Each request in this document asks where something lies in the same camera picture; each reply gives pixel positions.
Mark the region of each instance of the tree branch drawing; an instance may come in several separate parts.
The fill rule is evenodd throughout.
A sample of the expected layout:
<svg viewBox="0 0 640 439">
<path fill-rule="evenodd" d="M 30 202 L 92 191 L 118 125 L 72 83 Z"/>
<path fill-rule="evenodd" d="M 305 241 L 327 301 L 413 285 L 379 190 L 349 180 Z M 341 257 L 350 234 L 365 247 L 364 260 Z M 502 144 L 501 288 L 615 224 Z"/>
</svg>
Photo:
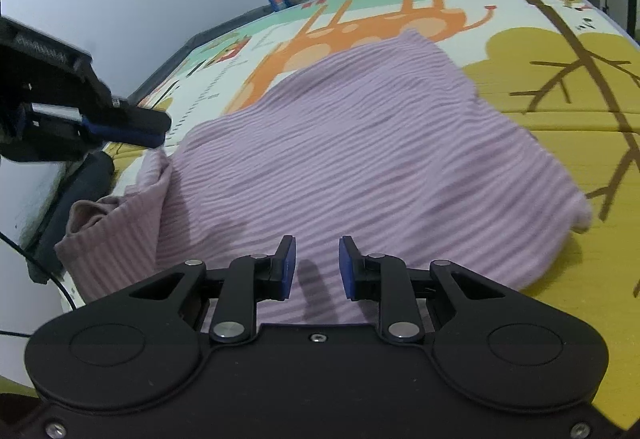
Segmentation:
<svg viewBox="0 0 640 439">
<path fill-rule="evenodd" d="M 575 35 L 575 33 L 571 30 L 571 28 L 562 20 L 562 17 L 554 10 L 553 7 L 546 5 L 542 2 L 542 0 L 526 0 L 532 6 L 535 6 L 558 30 L 558 32 L 564 37 L 569 46 L 572 48 L 576 55 L 576 60 L 570 63 L 562 63 L 562 62 L 531 62 L 532 65 L 540 65 L 540 66 L 550 66 L 550 67 L 558 67 L 559 70 L 557 74 L 555 74 L 551 79 L 548 80 L 542 87 L 538 90 L 524 90 L 521 92 L 511 92 L 511 96 L 532 96 L 531 102 L 527 107 L 526 112 L 535 112 L 540 101 L 545 98 L 548 93 L 558 86 L 564 95 L 564 101 L 567 103 L 571 103 L 571 98 L 569 96 L 568 89 L 566 88 L 566 84 L 564 79 L 574 72 L 577 69 L 585 69 L 589 73 L 591 79 L 598 87 L 600 94 L 602 95 L 605 104 L 607 105 L 607 109 L 616 119 L 618 124 L 618 131 L 622 134 L 625 139 L 626 145 L 628 146 L 628 150 L 620 159 L 620 162 L 616 166 L 616 169 L 609 181 L 609 184 L 594 190 L 587 194 L 588 199 L 594 199 L 596 197 L 604 196 L 604 202 L 602 207 L 600 208 L 600 213 L 598 214 L 598 218 L 605 222 L 607 217 L 609 216 L 610 209 L 612 207 L 613 201 L 615 200 L 616 193 L 622 183 L 622 180 L 625 176 L 625 173 L 628 171 L 629 167 L 632 164 L 635 164 L 640 171 L 640 148 L 638 146 L 638 142 L 634 136 L 634 131 L 631 129 L 631 125 L 626 119 L 625 114 L 620 109 L 620 105 L 618 104 L 618 100 L 616 99 L 613 90 L 606 78 L 604 77 L 601 70 L 596 65 L 596 61 L 600 61 L 614 69 L 624 72 L 627 74 L 632 81 L 636 84 L 638 88 L 640 88 L 640 76 L 632 73 L 628 69 L 625 69 L 623 65 L 630 64 L 629 61 L 623 60 L 609 60 L 599 54 L 593 53 L 588 50 L 580 41 L 580 39 Z"/>
</svg>

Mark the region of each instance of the blue gripper pad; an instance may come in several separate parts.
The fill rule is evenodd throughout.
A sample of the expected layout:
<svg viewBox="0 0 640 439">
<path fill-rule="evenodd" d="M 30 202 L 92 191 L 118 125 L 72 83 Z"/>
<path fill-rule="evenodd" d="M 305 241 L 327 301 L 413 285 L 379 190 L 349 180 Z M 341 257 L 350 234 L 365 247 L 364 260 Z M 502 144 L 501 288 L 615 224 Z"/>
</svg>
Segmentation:
<svg viewBox="0 0 640 439">
<path fill-rule="evenodd" d="M 338 244 L 338 263 L 340 264 L 340 276 L 342 276 L 342 285 L 344 293 L 349 300 L 355 301 L 355 285 L 353 279 L 353 261 L 344 245 L 344 239 L 340 239 Z"/>
<path fill-rule="evenodd" d="M 293 272 L 296 269 L 296 239 L 291 241 L 287 256 L 282 264 L 282 299 L 289 298 L 291 284 L 293 284 Z"/>
<path fill-rule="evenodd" d="M 144 148 L 158 148 L 164 144 L 165 134 L 154 134 L 114 126 L 95 124 L 82 116 L 82 126 L 103 141 L 126 143 Z"/>
</svg>

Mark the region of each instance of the play mat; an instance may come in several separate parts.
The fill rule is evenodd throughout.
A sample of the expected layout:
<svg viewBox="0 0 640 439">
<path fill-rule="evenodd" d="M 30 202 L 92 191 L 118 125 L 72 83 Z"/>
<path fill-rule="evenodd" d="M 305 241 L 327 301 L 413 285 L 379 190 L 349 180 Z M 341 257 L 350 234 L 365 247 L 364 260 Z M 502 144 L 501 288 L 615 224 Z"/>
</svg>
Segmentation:
<svg viewBox="0 0 640 439">
<path fill-rule="evenodd" d="M 315 0 L 192 51 L 142 104 L 172 116 L 171 152 L 198 123 L 252 104 L 292 72 L 406 29 L 437 42 L 591 199 L 593 227 L 572 235 L 526 293 L 602 334 L 610 363 L 594 403 L 631 426 L 640 417 L 640 53 L 583 0 Z M 120 193 L 142 150 L 108 152 Z"/>
</svg>

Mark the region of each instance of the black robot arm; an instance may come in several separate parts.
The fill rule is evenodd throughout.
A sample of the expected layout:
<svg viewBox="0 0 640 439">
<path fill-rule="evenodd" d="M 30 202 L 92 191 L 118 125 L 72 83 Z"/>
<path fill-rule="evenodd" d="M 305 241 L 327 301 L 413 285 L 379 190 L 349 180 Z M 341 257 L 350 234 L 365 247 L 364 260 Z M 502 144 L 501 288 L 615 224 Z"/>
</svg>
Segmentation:
<svg viewBox="0 0 640 439">
<path fill-rule="evenodd" d="M 608 352 L 588 324 L 446 260 L 408 269 L 362 255 L 351 237 L 338 249 L 347 298 L 376 302 L 375 324 L 257 331 L 256 304 L 289 295 L 292 237 L 228 269 L 188 260 L 41 327 L 25 354 L 40 403 L 5 429 L 24 439 L 632 437 L 591 405 Z"/>
<path fill-rule="evenodd" d="M 105 141 L 156 148 L 171 119 L 111 92 L 94 73 L 91 56 L 0 17 L 0 155 L 18 162 L 72 161 Z M 34 105 L 78 110 L 66 119 Z"/>
</svg>

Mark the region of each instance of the yellow tree illustration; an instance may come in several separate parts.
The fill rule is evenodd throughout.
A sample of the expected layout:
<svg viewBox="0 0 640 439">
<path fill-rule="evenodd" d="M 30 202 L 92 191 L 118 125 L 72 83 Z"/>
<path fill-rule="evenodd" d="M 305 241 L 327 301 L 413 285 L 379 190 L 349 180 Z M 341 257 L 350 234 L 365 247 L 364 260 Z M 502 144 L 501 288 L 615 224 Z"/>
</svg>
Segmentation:
<svg viewBox="0 0 640 439">
<path fill-rule="evenodd" d="M 545 77 L 545 81 L 539 88 L 508 90 L 508 96 L 514 100 L 522 97 L 530 98 L 523 110 L 520 102 L 511 102 L 496 95 L 492 98 L 491 92 L 482 94 L 503 112 L 513 112 L 516 105 L 525 114 L 541 112 L 541 110 L 562 110 L 560 102 L 572 105 L 575 107 L 574 111 L 581 108 L 596 112 L 602 111 L 604 104 L 606 112 L 613 116 L 615 130 L 620 132 L 627 147 L 609 182 L 587 193 L 590 199 L 604 198 L 598 218 L 605 222 L 629 167 L 634 165 L 640 171 L 640 148 L 627 114 L 640 112 L 640 70 L 638 73 L 632 70 L 640 69 L 638 50 L 619 35 L 592 33 L 578 36 L 552 6 L 545 5 L 542 0 L 526 0 L 526 2 L 537 8 L 553 24 L 559 34 L 535 28 L 519 28 L 502 32 L 494 36 L 496 42 L 500 43 L 498 52 L 510 53 L 508 58 L 513 58 L 513 53 L 525 55 L 528 56 L 526 60 L 521 58 L 519 61 L 510 61 L 508 68 L 505 65 L 505 58 L 502 59 L 500 66 L 492 65 L 490 60 L 486 60 L 466 67 L 465 71 L 476 80 L 481 93 L 483 93 L 483 82 L 491 81 L 495 84 L 496 74 L 505 76 L 509 82 L 507 86 L 513 84 L 517 86 L 521 83 L 525 85 L 523 88 L 526 84 L 530 86 L 531 82 L 540 83 L 540 76 Z M 542 54 L 546 56 L 545 59 L 540 58 Z M 543 68 L 551 69 L 552 74 L 549 76 L 548 71 L 545 74 L 542 71 Z M 571 87 L 568 85 L 568 80 L 572 80 Z"/>
</svg>

